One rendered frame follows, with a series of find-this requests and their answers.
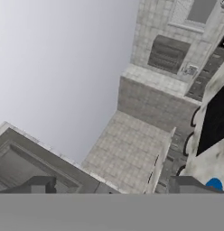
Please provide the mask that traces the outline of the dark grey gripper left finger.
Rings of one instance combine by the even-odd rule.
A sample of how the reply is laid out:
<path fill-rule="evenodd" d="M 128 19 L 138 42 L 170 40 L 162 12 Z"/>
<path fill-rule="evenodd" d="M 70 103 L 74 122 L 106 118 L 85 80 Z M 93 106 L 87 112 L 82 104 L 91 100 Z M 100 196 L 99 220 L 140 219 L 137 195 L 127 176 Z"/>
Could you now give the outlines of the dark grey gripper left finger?
<path fill-rule="evenodd" d="M 19 186 L 1 190 L 1 193 L 56 193 L 56 183 L 53 176 L 33 176 Z"/>

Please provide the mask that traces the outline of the pale drawer cabinet front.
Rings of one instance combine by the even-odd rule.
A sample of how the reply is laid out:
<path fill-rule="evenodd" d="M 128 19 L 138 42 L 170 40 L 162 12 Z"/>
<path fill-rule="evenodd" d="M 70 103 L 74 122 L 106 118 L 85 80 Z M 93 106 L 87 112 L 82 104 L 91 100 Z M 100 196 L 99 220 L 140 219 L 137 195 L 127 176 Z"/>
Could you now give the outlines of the pale drawer cabinet front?
<path fill-rule="evenodd" d="M 163 142 L 163 147 L 161 149 L 161 152 L 155 160 L 154 168 L 151 171 L 149 179 L 145 185 L 144 194 L 152 194 L 155 192 L 155 188 L 156 188 L 158 180 L 161 176 L 163 164 L 165 162 L 166 156 L 167 156 L 168 151 L 170 149 L 170 146 L 171 146 L 171 143 L 173 140 L 173 136 L 175 134 L 175 130 L 176 130 L 176 128 L 173 128 L 173 130 L 167 136 L 167 139 Z"/>

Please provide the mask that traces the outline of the black flat panel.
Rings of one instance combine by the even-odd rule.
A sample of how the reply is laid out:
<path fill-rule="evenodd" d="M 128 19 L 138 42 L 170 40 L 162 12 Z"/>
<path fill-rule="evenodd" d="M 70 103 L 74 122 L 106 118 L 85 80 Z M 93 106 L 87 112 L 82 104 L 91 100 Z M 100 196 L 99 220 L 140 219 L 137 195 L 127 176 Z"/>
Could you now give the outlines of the black flat panel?
<path fill-rule="evenodd" d="M 208 103 L 197 156 L 224 138 L 224 86 Z"/>

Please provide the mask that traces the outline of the white framed window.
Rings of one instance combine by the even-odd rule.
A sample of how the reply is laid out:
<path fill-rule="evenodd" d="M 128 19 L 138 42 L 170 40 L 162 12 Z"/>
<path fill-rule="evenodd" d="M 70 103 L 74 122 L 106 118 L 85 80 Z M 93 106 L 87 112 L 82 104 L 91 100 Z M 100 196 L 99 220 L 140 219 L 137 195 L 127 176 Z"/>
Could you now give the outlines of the white framed window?
<path fill-rule="evenodd" d="M 203 33 L 219 0 L 174 0 L 169 24 Z"/>

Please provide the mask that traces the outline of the blue round object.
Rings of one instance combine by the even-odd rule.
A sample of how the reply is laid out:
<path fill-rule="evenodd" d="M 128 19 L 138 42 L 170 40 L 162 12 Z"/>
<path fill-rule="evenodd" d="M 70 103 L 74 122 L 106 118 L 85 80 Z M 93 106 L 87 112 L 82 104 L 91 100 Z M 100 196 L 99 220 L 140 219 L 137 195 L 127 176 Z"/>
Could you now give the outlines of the blue round object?
<path fill-rule="evenodd" d="M 212 187 L 217 190 L 223 190 L 222 182 L 218 178 L 211 178 L 207 183 L 207 187 Z"/>

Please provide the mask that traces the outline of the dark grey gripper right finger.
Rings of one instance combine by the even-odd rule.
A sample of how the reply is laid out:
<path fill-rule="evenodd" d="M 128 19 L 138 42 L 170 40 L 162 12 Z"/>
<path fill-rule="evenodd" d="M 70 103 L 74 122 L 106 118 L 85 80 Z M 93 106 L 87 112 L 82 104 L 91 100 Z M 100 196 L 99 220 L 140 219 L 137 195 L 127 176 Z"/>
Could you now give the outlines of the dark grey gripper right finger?
<path fill-rule="evenodd" d="M 224 193 L 224 189 L 207 187 L 192 176 L 171 177 L 168 190 L 170 193 Z"/>

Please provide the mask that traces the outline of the dark grey slatted panel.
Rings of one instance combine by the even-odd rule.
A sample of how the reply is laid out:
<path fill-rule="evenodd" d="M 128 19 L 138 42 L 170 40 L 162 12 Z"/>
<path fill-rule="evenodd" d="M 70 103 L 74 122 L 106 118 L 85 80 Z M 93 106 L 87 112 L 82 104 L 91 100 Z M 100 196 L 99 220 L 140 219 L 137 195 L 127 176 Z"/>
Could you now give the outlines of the dark grey slatted panel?
<path fill-rule="evenodd" d="M 147 64 L 177 74 L 190 47 L 188 42 L 157 35 Z"/>

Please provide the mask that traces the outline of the small grey box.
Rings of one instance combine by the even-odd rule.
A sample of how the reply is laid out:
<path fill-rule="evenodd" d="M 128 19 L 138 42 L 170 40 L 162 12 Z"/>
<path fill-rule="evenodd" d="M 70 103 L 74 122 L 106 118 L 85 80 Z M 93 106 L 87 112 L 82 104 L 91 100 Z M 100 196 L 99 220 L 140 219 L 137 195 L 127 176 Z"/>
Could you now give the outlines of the small grey box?
<path fill-rule="evenodd" d="M 183 75 L 190 75 L 193 76 L 198 70 L 198 67 L 192 64 L 189 64 L 182 68 L 182 74 Z"/>

